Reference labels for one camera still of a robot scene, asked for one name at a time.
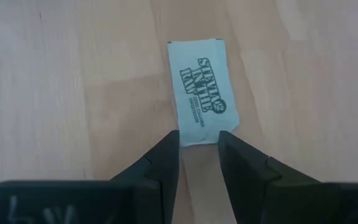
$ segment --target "wood grain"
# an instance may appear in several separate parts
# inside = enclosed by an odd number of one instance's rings
[[[358,181],[352,0],[0,0],[0,180],[131,165],[177,128],[167,42],[212,37],[237,136],[318,180]],[[234,223],[216,148],[181,157],[174,223]]]

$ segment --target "black plastic part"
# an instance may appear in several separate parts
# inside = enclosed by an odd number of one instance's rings
[[[229,132],[219,159],[238,223],[358,223],[358,184],[325,184]]]
[[[172,131],[111,181],[0,183],[0,224],[169,224],[178,174],[179,133]]]

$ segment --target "light wood surface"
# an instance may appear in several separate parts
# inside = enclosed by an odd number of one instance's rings
[[[0,0],[0,180],[109,179],[171,129],[167,42],[226,41],[235,134],[358,181],[358,1]],[[174,223],[235,223],[214,146],[181,152]]]

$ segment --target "wooden table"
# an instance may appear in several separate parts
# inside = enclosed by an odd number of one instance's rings
[[[358,181],[358,1],[0,0],[0,180],[109,179],[171,129],[167,42],[226,41],[235,134]],[[174,223],[234,223],[215,146],[181,151]]]

